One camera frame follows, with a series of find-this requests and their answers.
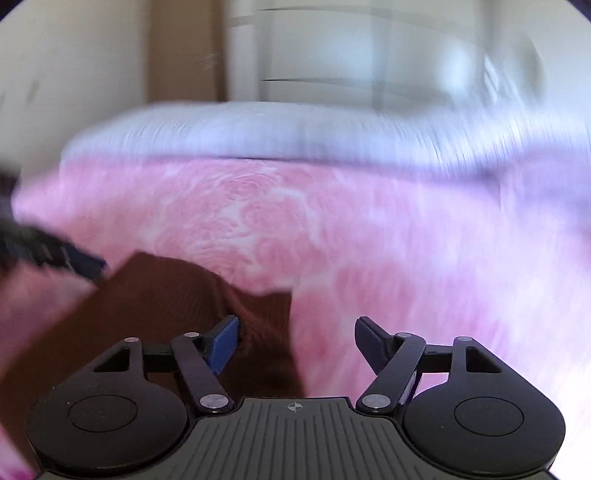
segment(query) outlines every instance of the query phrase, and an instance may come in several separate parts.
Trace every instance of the ribbed black plate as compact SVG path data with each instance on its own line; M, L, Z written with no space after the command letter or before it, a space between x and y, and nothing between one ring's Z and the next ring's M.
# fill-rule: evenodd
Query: ribbed black plate
M58 477L45 473L43 480ZM423 461L386 419L355 413L344 398L247 399L200 420L184 445L134 480L452 480ZM528 480L550 480L538 473Z

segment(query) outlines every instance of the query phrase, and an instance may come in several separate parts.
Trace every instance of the white pillow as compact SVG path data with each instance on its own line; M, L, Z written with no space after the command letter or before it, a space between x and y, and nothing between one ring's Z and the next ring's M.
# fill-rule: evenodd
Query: white pillow
M164 103L83 131L66 146L62 162L89 154L128 160L180 155L386 166L465 177L540 150L590 158L590 138L582 119L520 103L434 109L406 118L296 103Z

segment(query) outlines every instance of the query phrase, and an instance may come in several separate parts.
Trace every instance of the white wall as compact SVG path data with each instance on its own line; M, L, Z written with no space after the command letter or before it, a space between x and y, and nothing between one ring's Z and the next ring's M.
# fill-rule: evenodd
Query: white wall
M25 0L0 22L0 161L25 178L80 129L145 102L147 0Z
M509 76L533 83L541 100L591 116L591 22L566 0L495 1L497 53Z

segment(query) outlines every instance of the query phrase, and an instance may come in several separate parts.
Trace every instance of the pink floral bedspread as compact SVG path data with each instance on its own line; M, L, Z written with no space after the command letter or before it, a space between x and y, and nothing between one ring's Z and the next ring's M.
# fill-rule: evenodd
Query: pink floral bedspread
M360 315L431 343L473 336L561 408L567 439L554 471L582 477L591 444L589 240L522 225L484 184L270 161L82 161L24 188L14 207L115 268L142 249L253 293L292 289L293 348L310 396L355 400L373 379L354 344ZM19 268L0 290L0 375L89 289L67 274ZM28 472L0 436L0 477Z

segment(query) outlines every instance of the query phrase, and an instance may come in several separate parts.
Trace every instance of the brown cloth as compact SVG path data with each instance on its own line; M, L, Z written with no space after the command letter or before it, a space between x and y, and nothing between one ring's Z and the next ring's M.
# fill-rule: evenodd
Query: brown cloth
M25 417L44 392L123 338L168 343L229 314L240 320L240 344L219 380L232 399L301 398L290 306L289 293L249 295L198 265L136 254L11 365L0 382L0 422L33 465Z

